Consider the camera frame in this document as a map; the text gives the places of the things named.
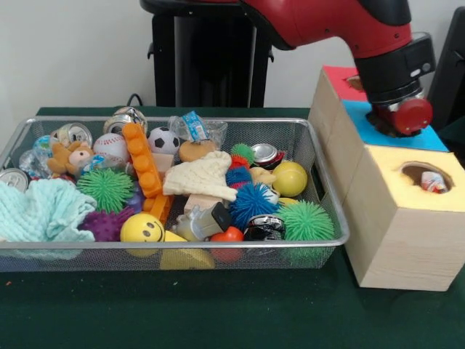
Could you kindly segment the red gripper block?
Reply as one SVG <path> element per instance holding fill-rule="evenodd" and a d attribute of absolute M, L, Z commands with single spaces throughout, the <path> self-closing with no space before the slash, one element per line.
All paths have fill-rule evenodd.
<path fill-rule="evenodd" d="M 393 105 L 372 105 L 368 122 L 377 132 L 389 137 L 414 137 L 432 122 L 433 109 L 428 100 L 411 97 Z"/>

